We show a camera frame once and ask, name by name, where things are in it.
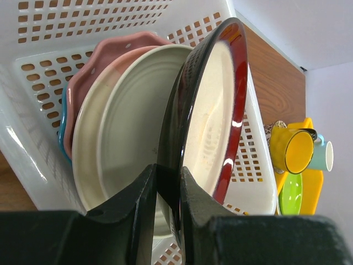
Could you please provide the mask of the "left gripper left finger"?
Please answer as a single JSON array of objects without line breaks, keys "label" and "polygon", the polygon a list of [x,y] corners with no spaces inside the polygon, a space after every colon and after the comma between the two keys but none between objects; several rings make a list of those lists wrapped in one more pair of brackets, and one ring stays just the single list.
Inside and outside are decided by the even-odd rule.
[{"label": "left gripper left finger", "polygon": [[2,264],[150,264],[156,166],[88,211],[1,213]]}]

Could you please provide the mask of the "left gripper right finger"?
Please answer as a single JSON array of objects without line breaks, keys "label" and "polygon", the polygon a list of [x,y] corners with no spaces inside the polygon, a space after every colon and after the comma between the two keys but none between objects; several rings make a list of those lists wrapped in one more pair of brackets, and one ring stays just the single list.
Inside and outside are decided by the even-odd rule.
[{"label": "left gripper right finger", "polygon": [[240,216],[209,196],[184,167],[184,264],[352,264],[337,227],[322,216]]}]

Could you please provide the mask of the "dark bottom plate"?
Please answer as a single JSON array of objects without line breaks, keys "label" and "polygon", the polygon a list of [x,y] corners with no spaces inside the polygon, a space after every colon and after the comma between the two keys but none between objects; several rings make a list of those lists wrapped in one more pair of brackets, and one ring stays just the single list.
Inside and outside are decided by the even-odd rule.
[{"label": "dark bottom plate", "polygon": [[183,168],[206,193],[224,202],[242,131],[247,80],[247,41],[235,17],[194,47],[176,77],[157,158],[157,189],[176,240]]}]

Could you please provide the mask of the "blue polka dot plate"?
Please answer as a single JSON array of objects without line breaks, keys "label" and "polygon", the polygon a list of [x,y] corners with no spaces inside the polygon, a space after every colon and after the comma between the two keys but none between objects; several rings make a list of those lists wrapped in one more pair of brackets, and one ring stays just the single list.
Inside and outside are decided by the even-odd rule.
[{"label": "blue polka dot plate", "polygon": [[67,155],[67,153],[65,151],[65,147],[64,147],[64,135],[65,135],[66,121],[67,121],[66,87],[62,91],[61,105],[62,105],[62,111],[61,111],[60,126],[59,126],[59,130],[58,130],[58,145],[59,145],[60,150],[63,153],[64,157],[68,161],[68,163],[70,165],[72,165],[72,160]]}]

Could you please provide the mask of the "white bear print plate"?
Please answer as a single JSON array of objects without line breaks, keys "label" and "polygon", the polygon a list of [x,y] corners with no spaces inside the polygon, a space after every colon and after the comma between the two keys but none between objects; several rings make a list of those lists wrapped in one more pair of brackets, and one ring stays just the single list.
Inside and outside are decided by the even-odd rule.
[{"label": "white bear print plate", "polygon": [[97,138],[97,168],[106,199],[157,162],[164,113],[177,75],[191,53],[163,45],[141,55],[110,93]]}]

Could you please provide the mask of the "pink polka dot plate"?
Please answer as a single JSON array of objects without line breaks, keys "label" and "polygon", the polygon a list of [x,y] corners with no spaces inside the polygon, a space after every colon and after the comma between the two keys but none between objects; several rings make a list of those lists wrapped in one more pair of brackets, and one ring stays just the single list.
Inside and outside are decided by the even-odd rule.
[{"label": "pink polka dot plate", "polygon": [[145,46],[162,46],[170,43],[167,39],[152,32],[141,31],[107,38],[97,44],[89,60],[70,79],[66,89],[67,115],[63,146],[69,158],[72,158],[73,132],[79,110],[91,85],[100,73],[115,59],[129,51]]}]

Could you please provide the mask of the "cream pink floral plate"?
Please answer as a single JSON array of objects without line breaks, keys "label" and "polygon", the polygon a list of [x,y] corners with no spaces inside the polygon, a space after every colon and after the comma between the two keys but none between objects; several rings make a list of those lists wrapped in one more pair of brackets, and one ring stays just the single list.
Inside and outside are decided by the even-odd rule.
[{"label": "cream pink floral plate", "polygon": [[99,127],[110,93],[135,60],[157,47],[139,48],[116,59],[94,82],[79,111],[73,134],[72,166],[77,192],[87,211],[107,200],[99,180],[96,154]]}]

